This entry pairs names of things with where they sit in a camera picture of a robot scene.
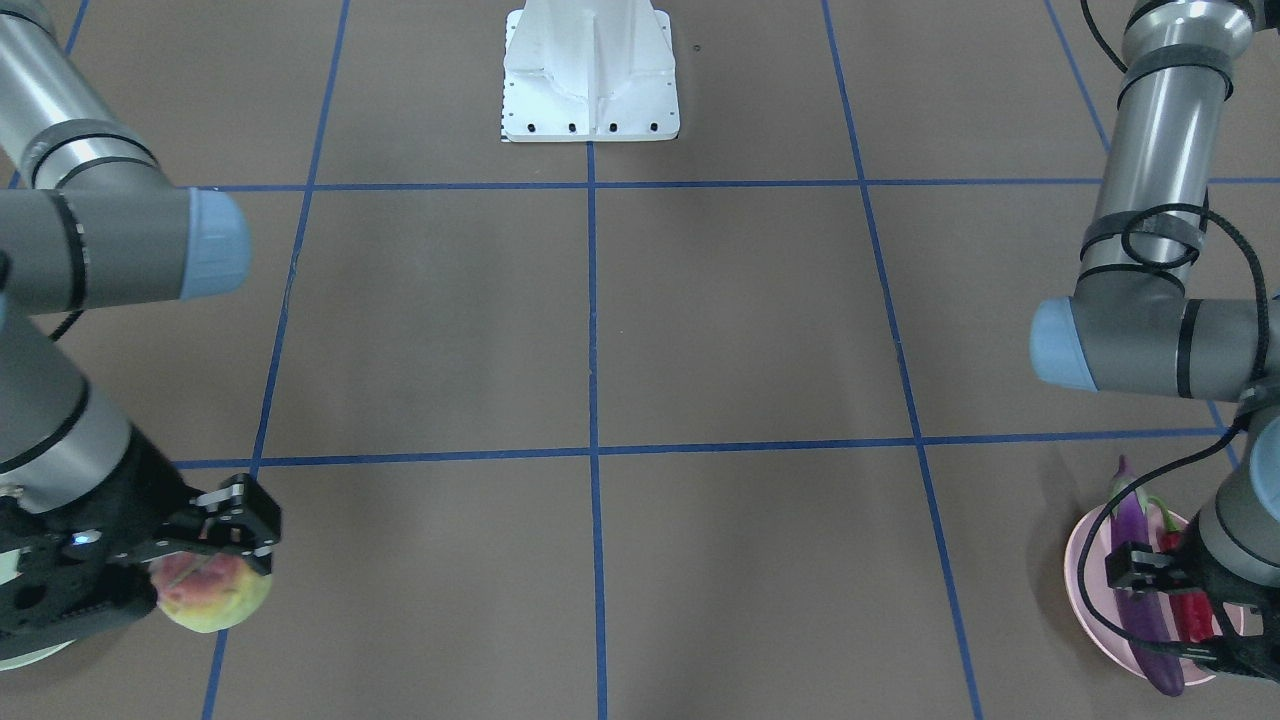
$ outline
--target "pink plate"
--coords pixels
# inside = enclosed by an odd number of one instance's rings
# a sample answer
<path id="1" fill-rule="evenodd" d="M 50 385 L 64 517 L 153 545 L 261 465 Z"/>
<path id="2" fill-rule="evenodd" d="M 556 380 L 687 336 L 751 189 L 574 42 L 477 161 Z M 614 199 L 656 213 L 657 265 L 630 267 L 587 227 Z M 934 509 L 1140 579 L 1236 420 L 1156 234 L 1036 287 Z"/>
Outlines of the pink plate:
<path id="1" fill-rule="evenodd" d="M 1093 618 L 1093 615 L 1089 614 L 1088 609 L 1084 607 L 1084 602 L 1080 600 L 1080 589 L 1075 582 L 1075 565 L 1080 560 L 1080 550 L 1084 547 L 1084 536 L 1089 533 L 1089 525 L 1093 524 L 1093 519 L 1097 518 L 1101 511 L 1102 506 L 1098 506 L 1091 510 L 1084 518 L 1080 518 L 1075 529 L 1071 530 L 1071 538 L 1066 541 L 1066 559 L 1062 564 L 1062 575 L 1066 579 L 1066 594 L 1071 601 L 1071 611 L 1075 612 L 1075 619 L 1080 621 L 1080 625 L 1084 628 L 1084 632 L 1088 633 L 1093 644 L 1098 646 L 1098 650 L 1106 653 L 1106 656 L 1111 660 L 1120 664 L 1125 670 L 1146 679 L 1146 675 L 1143 675 L 1142 670 L 1138 667 L 1138 662 L 1133 659 L 1133 651 L 1129 650 L 1129 643 L 1111 630 L 1106 629 Z M 1174 514 L 1174 520 L 1178 523 L 1179 528 L 1187 527 L 1187 520 L 1176 514 Z M 1155 538 L 1160 528 L 1164 527 L 1160 510 L 1157 507 L 1151 507 L 1151 512 L 1147 514 L 1147 523 L 1151 525 L 1151 537 Z M 1111 519 L 1107 518 L 1102 521 L 1102 528 L 1098 530 L 1098 536 L 1093 539 L 1093 547 L 1089 550 L 1089 557 L 1084 564 L 1084 585 L 1088 588 L 1089 598 L 1093 601 L 1093 606 L 1098 609 L 1098 612 L 1105 615 L 1107 620 L 1119 625 L 1120 618 L 1116 612 L 1115 591 L 1107 587 L 1107 571 L 1103 565 L 1106 556 L 1110 552 Z M 1165 611 L 1165 625 L 1169 626 L 1169 637 L 1178 639 L 1172 610 L 1169 607 L 1169 596 L 1161 594 L 1160 605 Z M 1231 614 L 1235 629 L 1240 630 L 1244 626 L 1244 609 L 1229 605 L 1228 612 Z M 1213 629 L 1221 632 L 1216 620 L 1213 621 Z M 1188 685 L 1198 685 L 1213 679 L 1213 675 L 1201 670 L 1190 660 L 1183 660 L 1183 676 L 1187 679 Z"/>

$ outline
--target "black cable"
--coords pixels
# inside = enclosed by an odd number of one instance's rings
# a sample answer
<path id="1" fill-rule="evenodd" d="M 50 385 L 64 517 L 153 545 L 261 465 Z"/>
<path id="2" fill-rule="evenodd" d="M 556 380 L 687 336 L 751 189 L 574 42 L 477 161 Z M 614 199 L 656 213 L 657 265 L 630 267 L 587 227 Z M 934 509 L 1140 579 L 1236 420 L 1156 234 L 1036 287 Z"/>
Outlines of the black cable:
<path id="1" fill-rule="evenodd" d="M 84 310 L 76 310 L 70 315 L 67 315 L 67 318 L 63 319 L 61 324 L 58 325 L 58 328 L 55 328 L 54 332 L 49 333 L 49 340 L 54 342 L 61 340 L 61 337 L 67 334 L 67 331 L 72 329 L 72 325 L 74 325 L 76 320 L 79 320 L 79 316 L 83 314 Z"/>
<path id="2" fill-rule="evenodd" d="M 1165 205 L 1156 205 L 1155 208 L 1143 210 L 1142 213 L 1138 213 L 1137 215 L 1130 218 L 1129 222 L 1125 224 L 1124 233 L 1121 234 L 1121 237 L 1126 238 L 1129 234 L 1133 233 L 1134 228 L 1137 228 L 1147 218 L 1158 215 L 1161 213 L 1174 213 L 1174 211 L 1196 213 L 1201 218 L 1211 220 L 1213 224 L 1222 228 L 1222 232 L 1225 232 L 1228 237 L 1231 238 L 1231 242 L 1234 242 L 1235 246 L 1244 255 L 1244 261 L 1249 265 L 1249 274 L 1253 278 L 1253 300 L 1254 304 L 1257 305 L 1258 337 L 1253 351 L 1253 366 L 1249 370 L 1249 382 L 1252 383 L 1258 380 L 1266 373 L 1267 350 L 1270 348 L 1271 343 L 1271 320 L 1268 316 L 1268 307 L 1267 307 L 1266 281 L 1262 277 L 1262 264 L 1258 261 L 1258 256 L 1253 251 L 1253 247 L 1244 238 L 1244 234 L 1239 229 L 1236 229 L 1235 225 L 1229 223 L 1226 218 L 1215 213 L 1213 210 L 1210 210 L 1207 205 L 1208 205 L 1208 197 L 1206 197 L 1204 206 L 1192 205 L 1188 202 L 1169 202 Z M 1133 258 L 1140 265 L 1164 265 L 1164 263 L 1156 264 L 1143 258 L 1135 258 L 1133 255 L 1130 255 L 1130 258 Z M 1240 434 L 1247 421 L 1248 421 L 1247 416 L 1243 415 L 1236 416 L 1235 421 L 1231 423 L 1231 427 L 1228 428 L 1226 432 L 1222 433 L 1222 437 L 1220 437 L 1217 442 L 1215 442 L 1213 445 L 1206 447 L 1204 450 L 1201 450 L 1199 452 L 1193 452 L 1185 457 L 1180 457 L 1178 460 L 1174 460 L 1172 462 L 1169 462 L 1167 465 L 1157 468 L 1156 470 L 1152 470 L 1151 473 L 1147 473 L 1146 475 L 1125 486 L 1124 489 L 1115 493 L 1115 496 L 1112 496 L 1111 500 L 1108 500 L 1106 505 L 1102 506 L 1102 511 L 1098 512 L 1098 516 L 1093 519 L 1093 523 L 1089 525 L 1088 534 L 1084 536 L 1084 546 L 1080 550 L 1079 561 L 1075 564 L 1075 583 L 1080 591 L 1080 600 L 1084 602 L 1084 607 L 1089 611 L 1089 615 L 1093 615 L 1093 618 L 1098 623 L 1101 623 L 1102 626 L 1111 630 L 1116 635 L 1124 638 L 1125 641 L 1133 643 L 1137 647 L 1142 647 L 1153 652 L 1189 656 L 1194 659 L 1203 659 L 1206 653 L 1212 655 L 1213 652 L 1202 643 L 1183 643 L 1172 641 L 1153 642 L 1146 638 L 1139 638 L 1138 635 L 1134 635 L 1129 630 L 1125 630 L 1120 625 L 1116 625 L 1115 623 L 1105 618 L 1102 612 L 1100 612 L 1098 609 L 1093 605 L 1093 601 L 1089 600 L 1089 591 L 1084 584 L 1084 564 L 1085 560 L 1089 557 L 1089 550 L 1093 547 L 1093 541 L 1097 539 L 1098 532 L 1102 529 L 1103 520 L 1108 518 L 1116 507 L 1120 506 L 1120 503 L 1124 501 L 1125 497 L 1129 496 L 1129 493 L 1134 492 L 1135 489 L 1140 488 L 1142 486 L 1149 483 L 1151 480 L 1166 473 L 1171 473 L 1174 470 L 1178 470 L 1179 468 L 1185 468 L 1187 465 L 1192 465 L 1193 462 L 1199 462 L 1201 460 L 1204 460 L 1206 457 L 1210 457 L 1220 452 L 1226 446 L 1229 446 L 1238 434 Z"/>
<path id="3" fill-rule="evenodd" d="M 1101 47 L 1102 51 L 1107 54 L 1107 58 L 1111 59 L 1115 67 L 1120 68 L 1121 73 L 1128 73 L 1129 65 L 1124 64 L 1124 60 L 1121 60 L 1120 56 L 1115 54 L 1115 50 L 1111 50 L 1111 46 L 1107 45 L 1106 38 L 1102 37 L 1102 32 L 1098 31 L 1097 23 L 1093 22 L 1093 13 L 1089 12 L 1089 0 L 1080 0 L 1080 12 L 1084 13 L 1084 24 L 1089 26 L 1089 32 L 1093 33 L 1093 40 L 1097 41 L 1098 47 Z"/>

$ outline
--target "eggplant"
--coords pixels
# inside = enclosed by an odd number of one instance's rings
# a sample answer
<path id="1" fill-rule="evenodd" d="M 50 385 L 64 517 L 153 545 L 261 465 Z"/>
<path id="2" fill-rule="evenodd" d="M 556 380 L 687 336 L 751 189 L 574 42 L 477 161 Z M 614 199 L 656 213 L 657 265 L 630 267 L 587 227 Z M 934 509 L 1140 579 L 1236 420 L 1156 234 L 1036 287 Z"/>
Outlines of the eggplant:
<path id="1" fill-rule="evenodd" d="M 1129 470 L 1129 462 L 1120 456 L 1120 469 L 1115 474 L 1115 486 L 1111 496 L 1115 497 L 1125 486 L 1135 479 Z M 1129 493 L 1111 515 L 1111 547 L 1116 548 L 1126 542 L 1151 546 L 1151 534 L 1147 532 L 1147 512 L 1144 493 L 1137 491 Z M 1120 612 L 1120 626 L 1134 635 L 1149 642 L 1167 642 L 1169 625 L 1165 624 L 1165 614 L 1160 607 L 1160 594 L 1156 592 L 1135 593 L 1129 589 L 1114 591 L 1116 597 L 1116 610 Z M 1164 652 L 1155 652 L 1129 643 L 1138 667 L 1142 669 L 1147 680 L 1161 693 L 1178 697 L 1183 694 L 1185 678 L 1183 676 L 1183 664 L 1178 656 Z"/>

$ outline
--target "blue joint cap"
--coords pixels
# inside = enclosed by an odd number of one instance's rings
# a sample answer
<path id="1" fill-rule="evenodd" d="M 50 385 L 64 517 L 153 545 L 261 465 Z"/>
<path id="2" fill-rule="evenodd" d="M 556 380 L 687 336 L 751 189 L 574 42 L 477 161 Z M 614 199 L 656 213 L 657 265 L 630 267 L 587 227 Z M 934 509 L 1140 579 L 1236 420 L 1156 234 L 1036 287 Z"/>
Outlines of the blue joint cap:
<path id="1" fill-rule="evenodd" d="M 1075 331 L 1070 297 L 1041 302 L 1032 320 L 1032 366 L 1039 379 L 1071 389 L 1098 392 Z"/>
<path id="2" fill-rule="evenodd" d="M 1280 423 L 1272 421 L 1253 442 L 1249 482 L 1258 502 L 1280 523 Z"/>
<path id="3" fill-rule="evenodd" d="M 191 188 L 187 269 L 180 300 L 221 295 L 238 288 L 253 259 L 248 223 L 224 192 Z"/>

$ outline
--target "red chili pepper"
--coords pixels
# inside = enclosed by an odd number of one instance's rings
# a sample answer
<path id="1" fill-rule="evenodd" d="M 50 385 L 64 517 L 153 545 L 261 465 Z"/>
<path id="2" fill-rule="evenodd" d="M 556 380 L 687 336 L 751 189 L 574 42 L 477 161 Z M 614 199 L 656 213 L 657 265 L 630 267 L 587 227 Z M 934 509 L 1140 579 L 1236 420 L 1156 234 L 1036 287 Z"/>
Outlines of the red chili pepper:
<path id="1" fill-rule="evenodd" d="M 1174 521 L 1174 516 L 1165 507 L 1165 503 L 1156 497 L 1151 500 L 1160 507 L 1165 519 L 1157 541 L 1160 552 L 1172 552 L 1183 542 L 1183 533 L 1178 529 L 1178 523 Z M 1203 592 L 1170 594 L 1169 606 L 1174 611 L 1174 625 L 1178 626 L 1178 637 L 1183 642 L 1198 643 L 1217 635 L 1213 632 L 1213 607 Z"/>

